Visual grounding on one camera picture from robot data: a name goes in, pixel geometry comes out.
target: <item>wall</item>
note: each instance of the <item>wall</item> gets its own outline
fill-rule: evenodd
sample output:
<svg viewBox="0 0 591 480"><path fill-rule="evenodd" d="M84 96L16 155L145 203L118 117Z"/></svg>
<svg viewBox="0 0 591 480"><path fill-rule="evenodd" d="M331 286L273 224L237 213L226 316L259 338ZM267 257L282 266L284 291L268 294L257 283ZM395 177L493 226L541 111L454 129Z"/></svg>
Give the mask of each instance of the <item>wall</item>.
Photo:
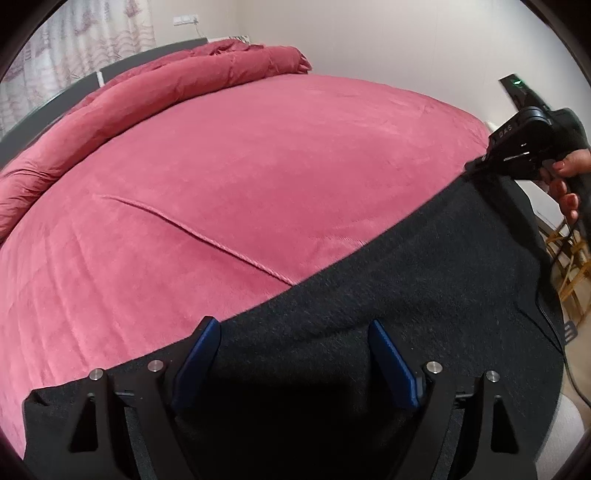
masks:
<svg viewBox="0 0 591 480"><path fill-rule="evenodd" d="M591 134L591 87L519 0L237 1L242 34L298 47L316 73L411 89L501 125L515 110L497 80L514 72Z"/></svg>
<svg viewBox="0 0 591 480"><path fill-rule="evenodd" d="M149 0L158 46L190 40L200 36L209 38L238 35L237 3L241 0ZM197 14L195 25L173 25L173 17Z"/></svg>

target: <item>black handheld device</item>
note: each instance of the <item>black handheld device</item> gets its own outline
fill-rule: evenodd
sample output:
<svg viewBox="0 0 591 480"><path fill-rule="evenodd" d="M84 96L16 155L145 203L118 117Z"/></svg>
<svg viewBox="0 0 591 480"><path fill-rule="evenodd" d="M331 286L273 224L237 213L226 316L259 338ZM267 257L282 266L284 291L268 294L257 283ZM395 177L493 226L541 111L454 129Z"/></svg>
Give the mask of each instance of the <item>black handheld device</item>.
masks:
<svg viewBox="0 0 591 480"><path fill-rule="evenodd" d="M583 124L569 108L552 110L517 75L500 80L518 112L489 137L486 154L466 164L467 171L489 170L515 180L536 180L542 163L560 161L569 153L589 148ZM591 174L565 179L579 196L578 228L591 235Z"/></svg>

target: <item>blue gripper pad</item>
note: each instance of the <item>blue gripper pad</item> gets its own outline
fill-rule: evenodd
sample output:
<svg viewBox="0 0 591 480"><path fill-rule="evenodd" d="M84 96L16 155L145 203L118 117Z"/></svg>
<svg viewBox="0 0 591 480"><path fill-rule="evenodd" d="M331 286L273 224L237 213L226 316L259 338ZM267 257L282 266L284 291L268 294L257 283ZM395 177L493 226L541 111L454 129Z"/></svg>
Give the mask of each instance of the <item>blue gripper pad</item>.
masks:
<svg viewBox="0 0 591 480"><path fill-rule="evenodd" d="M419 408L425 392L425 377L420 364L410 358L410 352L405 351L402 345L395 345L377 320L369 325L368 342L369 349L392 391L394 404L404 409Z"/></svg>
<svg viewBox="0 0 591 480"><path fill-rule="evenodd" d="M174 378L171 406L177 413L194 403L220 345L222 328L219 322L212 317L204 322L207 325Z"/></svg>

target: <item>curtain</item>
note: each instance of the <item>curtain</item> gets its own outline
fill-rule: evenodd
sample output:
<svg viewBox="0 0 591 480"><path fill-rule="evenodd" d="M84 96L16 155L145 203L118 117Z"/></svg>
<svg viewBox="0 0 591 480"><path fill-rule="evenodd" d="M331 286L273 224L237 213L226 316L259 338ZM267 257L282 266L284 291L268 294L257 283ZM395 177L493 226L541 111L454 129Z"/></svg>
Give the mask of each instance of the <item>curtain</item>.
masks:
<svg viewBox="0 0 591 480"><path fill-rule="evenodd" d="M0 83L0 138L76 80L155 46L148 0L69 0Z"/></svg>

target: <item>gray headboard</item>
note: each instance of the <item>gray headboard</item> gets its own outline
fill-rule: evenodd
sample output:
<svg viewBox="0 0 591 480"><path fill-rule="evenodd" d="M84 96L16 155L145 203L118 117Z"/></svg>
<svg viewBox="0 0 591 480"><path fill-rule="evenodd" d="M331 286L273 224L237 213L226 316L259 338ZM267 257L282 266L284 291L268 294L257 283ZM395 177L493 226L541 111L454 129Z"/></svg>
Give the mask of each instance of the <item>gray headboard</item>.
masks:
<svg viewBox="0 0 591 480"><path fill-rule="evenodd" d="M149 61L159 59L169 53L189 50L207 43L206 38L196 38L163 47L157 47L111 64L100 72L103 80L108 82L120 73L138 67ZM50 101L38 107L16 124L0 141L0 168L10 162L21 151L31 145L48 127L60 119L64 113L80 102L86 95L100 88L96 74L88 75Z"/></svg>

